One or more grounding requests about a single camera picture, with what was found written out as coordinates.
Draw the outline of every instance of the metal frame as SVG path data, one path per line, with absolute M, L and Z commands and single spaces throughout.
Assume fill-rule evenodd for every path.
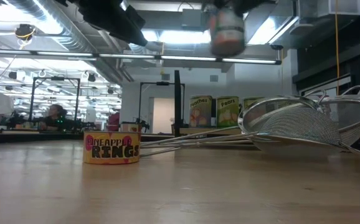
M 37 80 L 42 80 L 38 85 L 36 85 Z M 33 84 L 32 84 L 32 96 L 31 96 L 31 105 L 29 108 L 29 121 L 32 121 L 33 117 L 33 102 L 35 100 L 35 90 L 37 87 L 39 87 L 44 81 L 46 80 L 52 80 L 52 81 L 64 81 L 64 80 L 75 80 L 78 81 L 77 85 L 77 91 L 76 91 L 76 105 L 75 105 L 75 124 L 78 117 L 78 106 L 79 106 L 79 93 L 80 93 L 80 78 L 64 78 L 64 77 L 34 77 L 33 78 Z
M 184 122 L 184 99 L 185 99 L 185 95 L 186 95 L 186 84 L 184 83 L 180 83 L 180 79 L 178 80 L 179 82 L 179 86 L 182 86 L 182 116 L 181 119 Z M 138 118 L 140 119 L 141 117 L 141 91 L 142 91 L 142 87 L 144 84 L 150 84 L 150 85 L 157 85 L 159 82 L 141 82 L 140 83 L 140 95 L 139 95 L 139 100 L 138 100 Z M 179 97 L 181 97 L 181 90 L 180 90 L 180 95 L 176 94 L 176 82 L 175 83 L 169 83 L 169 85 L 174 85 L 174 135 L 176 137 L 180 136 L 180 122 L 179 122 L 179 116 L 178 116 L 178 111 L 180 111 L 181 109 L 178 108 L 178 105 L 176 106 L 176 99 L 180 99 Z

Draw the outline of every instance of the wooden table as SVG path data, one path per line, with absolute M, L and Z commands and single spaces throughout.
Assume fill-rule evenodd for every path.
M 0 144 L 0 223 L 360 224 L 360 159 L 198 148 L 98 166 L 81 141 Z

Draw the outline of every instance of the overhead camera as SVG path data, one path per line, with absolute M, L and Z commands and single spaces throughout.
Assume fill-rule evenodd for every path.
M 23 41 L 30 41 L 33 37 L 35 29 L 29 24 L 19 24 L 19 27 L 16 29 L 16 37 Z
M 113 94 L 114 91 L 113 91 L 113 87 L 108 87 L 108 94 Z
M 95 82 L 95 74 L 94 74 L 94 73 L 88 74 L 87 80 L 88 80 L 89 82 Z

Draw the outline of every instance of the yellow cable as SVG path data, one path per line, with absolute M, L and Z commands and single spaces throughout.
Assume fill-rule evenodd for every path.
M 338 34 L 338 0 L 335 0 L 335 44 L 336 44 L 336 74 L 337 74 L 337 84 L 336 84 L 336 94 L 339 95 L 339 34 Z
M 16 37 L 25 38 L 25 37 L 28 37 L 28 36 L 32 35 L 35 31 L 36 31 L 36 28 L 34 28 L 30 34 L 26 34 L 26 35 L 22 35 L 22 36 L 16 35 Z

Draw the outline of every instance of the ventilation duct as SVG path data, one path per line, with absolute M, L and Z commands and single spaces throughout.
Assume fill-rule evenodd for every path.
M 60 35 L 69 36 L 56 38 L 60 45 L 68 49 L 70 52 L 96 52 L 93 45 L 78 30 L 72 21 L 64 12 L 51 0 L 3 0 L 7 4 L 11 4 L 18 10 L 26 14 L 34 16 L 40 26 L 58 25 L 62 28 Z M 109 82 L 117 83 L 121 80 L 120 74 L 110 68 L 106 62 L 98 59 L 96 61 L 87 62 L 100 71 L 101 75 Z
M 163 49 L 163 43 L 159 44 L 157 42 L 152 42 L 149 41 L 147 43 L 147 45 L 145 47 L 136 45 L 136 44 L 129 44 L 129 47 L 131 49 L 131 51 L 134 54 L 138 54 L 138 55 L 157 55 L 160 54 L 162 52 Z M 155 63 L 155 64 L 160 64 L 161 60 L 145 60 L 149 63 Z
M 335 15 L 336 0 L 299 0 L 299 17 L 303 22 Z M 360 0 L 338 0 L 338 16 L 360 16 Z
M 302 37 L 301 42 L 293 47 L 303 47 L 304 40 L 308 40 L 308 34 L 313 31 L 319 33 L 321 37 L 315 36 L 316 41 L 323 39 L 328 34 L 333 33 L 336 0 L 299 0 L 298 15 L 300 21 L 291 29 L 290 34 Z M 338 0 L 338 24 L 340 27 L 349 23 L 354 17 L 360 16 L 360 0 Z

